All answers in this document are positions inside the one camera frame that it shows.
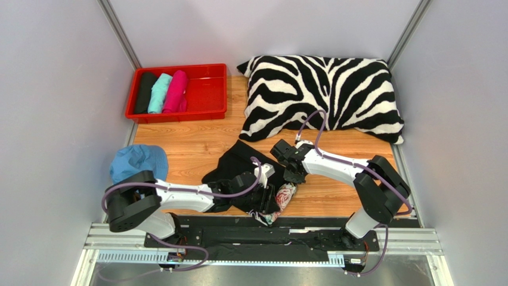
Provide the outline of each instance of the rolled teal shirt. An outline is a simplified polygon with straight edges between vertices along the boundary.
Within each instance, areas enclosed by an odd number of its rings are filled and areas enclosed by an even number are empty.
[[[173,79],[169,74],[161,74],[159,79],[151,87],[151,98],[148,104],[148,113],[161,113],[164,101],[166,100],[166,94],[168,93],[168,87]]]

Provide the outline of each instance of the white wall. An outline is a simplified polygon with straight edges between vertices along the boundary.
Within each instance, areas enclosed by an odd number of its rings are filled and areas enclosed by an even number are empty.
[[[508,2],[433,1],[393,70],[403,153],[456,285],[508,281]]]
[[[111,0],[144,67],[256,55],[388,59],[419,0]]]
[[[0,284],[69,285],[133,69],[93,0],[3,1],[0,39]]]

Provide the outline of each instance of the black garment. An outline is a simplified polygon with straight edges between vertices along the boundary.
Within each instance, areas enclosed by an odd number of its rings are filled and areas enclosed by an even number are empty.
[[[268,207],[266,207],[266,210],[267,213],[278,212],[280,209],[277,205],[277,202],[275,201],[275,196],[277,195],[278,189],[286,183],[284,180],[285,168],[282,165],[278,164],[276,161],[254,150],[252,147],[248,146],[244,142],[241,142],[240,140],[236,141],[236,143],[228,151],[226,151],[224,155],[222,155],[222,157],[219,159],[217,169],[206,174],[203,177],[202,182],[204,184],[208,184],[210,182],[220,183],[224,180],[238,179],[239,177],[236,176],[241,175],[244,172],[250,172],[253,174],[254,168],[256,168],[256,166],[250,160],[251,157],[256,157],[262,164],[268,163],[274,166],[275,173],[268,178],[268,184],[272,184],[274,186],[274,190],[270,195],[270,203]],[[244,186],[251,185],[255,180],[254,175],[244,176],[243,178],[245,181],[242,183],[242,185]],[[232,194],[234,194],[241,190],[238,189],[238,191],[236,191],[232,189],[230,191]],[[254,189],[242,197],[233,198],[226,204],[233,205],[246,213],[250,212],[251,210],[261,212],[262,210],[260,209],[260,206],[262,204],[261,202],[263,197],[263,187],[261,187]]]
[[[237,140],[236,143],[219,158],[217,169],[206,174],[201,181],[203,184],[207,184],[221,179],[231,180],[243,172],[254,173],[254,168],[256,168],[256,166],[250,160],[251,157],[256,157],[262,164],[267,163],[274,166],[275,173],[268,178],[268,183],[273,184],[276,190],[286,183],[284,180],[284,166],[240,140]]]
[[[138,88],[138,98],[134,106],[134,114],[148,113],[148,105],[151,98],[151,87],[157,81],[157,76],[149,71],[141,75],[140,87]]]

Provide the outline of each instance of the metal frame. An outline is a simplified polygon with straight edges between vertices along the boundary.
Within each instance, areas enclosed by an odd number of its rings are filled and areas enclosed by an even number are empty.
[[[97,0],[104,11],[112,29],[118,37],[129,61],[133,68],[141,67],[140,61],[134,53],[134,49],[130,44],[122,25],[118,20],[114,9],[109,0]],[[392,54],[389,57],[388,65],[390,68],[396,64],[403,49],[410,40],[416,27],[423,18],[425,12],[430,6],[432,0],[421,0],[415,12],[411,16],[407,27],[399,38]],[[133,144],[137,130],[137,124],[132,125],[131,133],[128,137],[126,145]],[[394,159],[401,177],[412,186],[411,179],[404,161],[404,155],[399,145],[392,145]],[[409,198],[414,210],[411,217],[401,217],[400,219],[418,219],[420,225],[425,225],[417,208],[415,197],[411,195]],[[320,229],[337,229],[337,228],[305,228],[290,229],[292,232],[316,231]],[[385,232],[384,228],[376,229],[377,239],[380,246],[384,245]],[[165,257],[168,252],[176,252],[178,249],[172,248],[145,248],[145,233],[142,231],[128,231],[123,233],[112,233],[109,231],[108,224],[93,223],[88,237],[83,247],[83,251],[76,268],[75,275],[71,285],[89,285],[94,274],[95,264],[97,262],[119,262],[119,263],[165,263]],[[329,262],[323,263],[288,263],[288,262],[254,262],[254,261],[210,261],[211,265],[249,265],[249,266],[306,266],[306,267],[340,267],[343,264],[343,253],[339,251],[329,251]],[[437,286],[453,285],[450,272],[439,243],[436,231],[431,228],[390,228],[388,235],[387,256],[390,255],[424,255],[429,262],[432,279]],[[195,261],[185,262],[183,264],[194,264]]]
[[[394,50],[392,51],[392,54],[388,58],[388,67],[392,69],[394,65],[397,63],[397,60],[399,59],[400,55],[402,54],[402,51],[404,50],[405,46],[409,42],[411,36],[413,35],[414,31],[416,30],[416,27],[418,27],[418,24],[422,20],[423,16],[425,15],[425,12],[430,6],[430,3],[432,0],[421,0],[420,3],[418,3],[418,6],[414,10],[413,15],[411,16],[409,22],[407,23],[407,26],[405,27],[401,37],[399,38],[399,41],[395,45]]]
[[[322,229],[339,228],[304,228],[289,229],[289,232],[319,231]],[[375,229],[380,247],[384,245],[385,228]],[[106,223],[93,223],[83,248],[83,252],[76,268],[75,277],[71,285],[89,285],[96,263],[152,263],[179,264],[168,262],[165,258],[168,252],[179,251],[176,248],[145,248],[145,232],[131,230],[120,233],[109,231]],[[344,266],[342,251],[328,251],[328,262],[263,262],[263,261],[208,261],[206,265],[234,265],[234,266],[288,266],[288,267],[334,267]],[[437,233],[431,228],[390,228],[388,233],[387,256],[403,255],[426,256],[429,261],[432,278],[435,285],[453,285],[450,273],[439,243]],[[182,265],[192,265],[198,261],[189,260]]]
[[[125,51],[125,55],[129,58],[131,65],[134,69],[141,68],[141,63],[134,52],[134,49],[127,38],[127,35],[123,31],[122,25],[120,24],[120,20],[118,20],[118,16],[114,12],[113,6],[109,2],[109,0],[97,0],[99,6],[102,8],[104,15],[108,19],[111,24],[111,28],[113,29],[118,41],[122,45],[123,50]]]

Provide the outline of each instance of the rolled pink shirt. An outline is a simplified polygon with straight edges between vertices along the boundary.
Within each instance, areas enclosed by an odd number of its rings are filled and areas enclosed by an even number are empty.
[[[183,112],[187,109],[187,100],[184,94],[187,83],[188,79],[185,72],[177,70],[169,84],[162,113]]]

